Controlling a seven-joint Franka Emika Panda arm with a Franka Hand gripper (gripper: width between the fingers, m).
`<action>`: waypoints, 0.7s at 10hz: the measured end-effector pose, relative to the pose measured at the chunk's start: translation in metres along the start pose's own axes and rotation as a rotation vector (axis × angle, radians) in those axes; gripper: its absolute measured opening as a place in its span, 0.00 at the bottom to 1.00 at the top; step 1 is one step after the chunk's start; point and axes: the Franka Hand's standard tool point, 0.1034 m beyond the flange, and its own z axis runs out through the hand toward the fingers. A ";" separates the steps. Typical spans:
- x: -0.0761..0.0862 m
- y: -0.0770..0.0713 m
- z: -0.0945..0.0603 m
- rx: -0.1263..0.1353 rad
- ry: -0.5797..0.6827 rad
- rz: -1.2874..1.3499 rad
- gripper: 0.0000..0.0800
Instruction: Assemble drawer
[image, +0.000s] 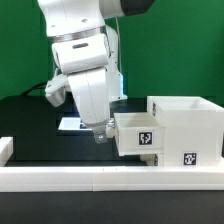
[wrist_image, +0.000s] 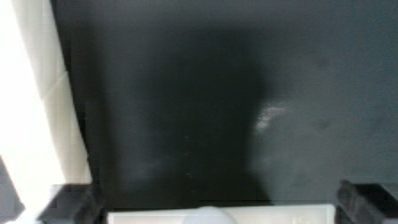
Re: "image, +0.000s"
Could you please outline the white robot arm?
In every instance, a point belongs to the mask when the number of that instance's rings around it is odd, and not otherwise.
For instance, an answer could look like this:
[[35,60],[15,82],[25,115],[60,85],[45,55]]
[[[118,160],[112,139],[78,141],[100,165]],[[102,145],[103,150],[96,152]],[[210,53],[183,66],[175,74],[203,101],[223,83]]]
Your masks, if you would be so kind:
[[118,69],[119,35],[105,24],[113,17],[149,10],[155,0],[37,0],[53,40],[56,64],[45,96],[55,107],[71,92],[82,122],[95,141],[107,141],[110,103],[124,97]]

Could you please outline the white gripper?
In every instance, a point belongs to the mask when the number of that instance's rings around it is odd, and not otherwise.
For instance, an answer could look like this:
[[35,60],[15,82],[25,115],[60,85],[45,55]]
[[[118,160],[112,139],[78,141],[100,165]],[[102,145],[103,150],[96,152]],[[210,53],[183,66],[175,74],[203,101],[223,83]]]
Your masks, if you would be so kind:
[[110,108],[105,68],[70,74],[68,82],[83,123],[93,129],[97,144],[106,143]]

